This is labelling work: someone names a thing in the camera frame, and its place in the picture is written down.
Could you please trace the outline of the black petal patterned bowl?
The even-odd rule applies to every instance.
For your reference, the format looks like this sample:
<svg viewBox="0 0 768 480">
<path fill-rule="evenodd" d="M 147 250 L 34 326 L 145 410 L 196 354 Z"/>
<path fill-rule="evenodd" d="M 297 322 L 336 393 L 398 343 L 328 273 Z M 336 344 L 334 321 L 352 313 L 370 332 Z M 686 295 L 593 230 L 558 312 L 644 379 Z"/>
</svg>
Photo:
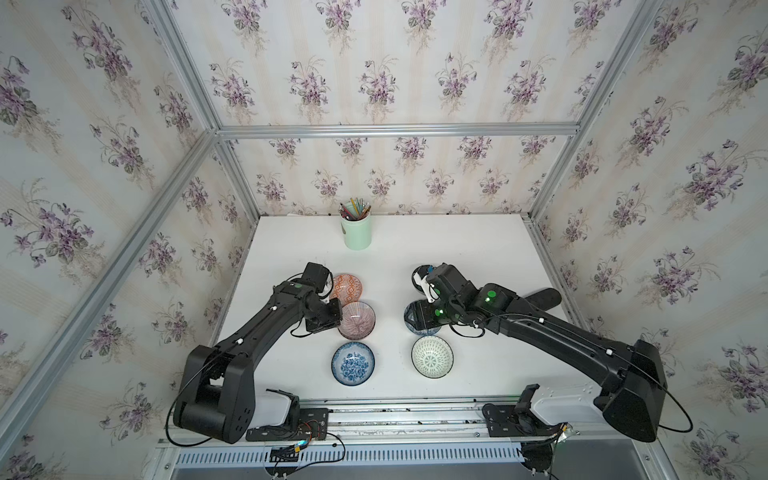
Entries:
<svg viewBox="0 0 768 480">
<path fill-rule="evenodd" d="M 411 274 L 411 283 L 417 292 L 424 293 L 424 281 L 425 278 L 432 272 L 434 267 L 432 265 L 420 265 Z"/>
</svg>

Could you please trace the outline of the pink striped bowl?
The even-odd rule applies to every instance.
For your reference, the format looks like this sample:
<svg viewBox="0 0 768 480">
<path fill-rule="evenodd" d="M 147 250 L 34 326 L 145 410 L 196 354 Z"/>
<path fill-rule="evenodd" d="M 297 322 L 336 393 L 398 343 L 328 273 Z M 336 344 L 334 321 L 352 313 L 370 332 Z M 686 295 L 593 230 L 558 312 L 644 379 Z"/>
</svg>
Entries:
<svg viewBox="0 0 768 480">
<path fill-rule="evenodd" d="M 352 302 L 342 308 L 342 321 L 339 333 L 348 340 L 362 340 L 375 328 L 376 314 L 365 302 Z"/>
</svg>

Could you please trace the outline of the green triangle patterned bowl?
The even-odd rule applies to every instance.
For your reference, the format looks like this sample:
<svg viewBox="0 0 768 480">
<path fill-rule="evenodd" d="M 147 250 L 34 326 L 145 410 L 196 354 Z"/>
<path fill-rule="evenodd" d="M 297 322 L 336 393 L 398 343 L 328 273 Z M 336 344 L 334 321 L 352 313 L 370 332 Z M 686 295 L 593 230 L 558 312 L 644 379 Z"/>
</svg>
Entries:
<svg viewBox="0 0 768 480">
<path fill-rule="evenodd" d="M 450 344 L 438 336 L 424 336 L 412 346 L 411 361 L 416 371 L 428 379 L 447 376 L 454 365 Z"/>
</svg>

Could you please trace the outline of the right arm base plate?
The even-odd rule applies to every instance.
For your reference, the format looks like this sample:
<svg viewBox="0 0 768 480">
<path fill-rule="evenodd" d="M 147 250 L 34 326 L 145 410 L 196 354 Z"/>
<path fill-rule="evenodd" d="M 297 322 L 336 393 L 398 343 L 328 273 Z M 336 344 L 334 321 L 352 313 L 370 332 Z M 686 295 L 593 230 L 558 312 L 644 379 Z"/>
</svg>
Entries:
<svg viewBox="0 0 768 480">
<path fill-rule="evenodd" d="M 545 437 L 557 438 L 567 423 L 546 424 L 532 409 L 534 394 L 539 384 L 529 384 L 515 404 L 486 403 L 481 408 L 488 434 L 492 438 Z"/>
</svg>

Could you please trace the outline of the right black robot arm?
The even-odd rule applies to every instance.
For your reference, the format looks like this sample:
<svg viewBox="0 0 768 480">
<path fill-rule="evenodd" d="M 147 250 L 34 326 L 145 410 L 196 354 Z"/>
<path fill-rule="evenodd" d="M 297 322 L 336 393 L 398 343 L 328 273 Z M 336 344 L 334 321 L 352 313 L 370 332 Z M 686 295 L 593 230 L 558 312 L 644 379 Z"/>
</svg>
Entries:
<svg viewBox="0 0 768 480">
<path fill-rule="evenodd" d="M 419 284 L 414 326 L 468 325 L 523 341 L 570 365 L 600 386 L 593 405 L 617 432 L 637 441 L 657 440 L 667 397 L 658 348 L 642 339 L 629 345 L 583 330 L 501 285 L 478 289 L 472 282 L 456 291 Z"/>
</svg>

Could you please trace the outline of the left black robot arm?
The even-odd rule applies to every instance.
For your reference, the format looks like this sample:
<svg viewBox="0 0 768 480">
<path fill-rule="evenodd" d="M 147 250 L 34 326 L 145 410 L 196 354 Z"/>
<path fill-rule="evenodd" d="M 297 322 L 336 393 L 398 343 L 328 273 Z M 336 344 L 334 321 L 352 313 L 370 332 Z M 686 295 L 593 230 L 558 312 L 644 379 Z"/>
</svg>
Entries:
<svg viewBox="0 0 768 480">
<path fill-rule="evenodd" d="M 213 347 L 199 345 L 190 352 L 166 422 L 207 439 L 239 441 L 256 415 L 256 367 L 302 320 L 310 335 L 333 329 L 342 320 L 341 303 L 322 299 L 311 285 L 285 281 L 276 286 L 239 330 Z"/>
</svg>

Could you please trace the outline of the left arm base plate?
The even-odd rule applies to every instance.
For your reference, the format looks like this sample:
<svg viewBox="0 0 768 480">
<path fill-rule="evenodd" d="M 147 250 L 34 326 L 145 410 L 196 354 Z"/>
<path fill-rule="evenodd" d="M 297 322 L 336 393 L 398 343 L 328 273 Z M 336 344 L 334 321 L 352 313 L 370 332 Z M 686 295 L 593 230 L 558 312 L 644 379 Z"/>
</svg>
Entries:
<svg viewBox="0 0 768 480">
<path fill-rule="evenodd" d="M 267 389 L 255 397 L 255 413 L 246 431 L 248 442 L 325 440 L 330 410 L 303 407 L 297 395 Z"/>
</svg>

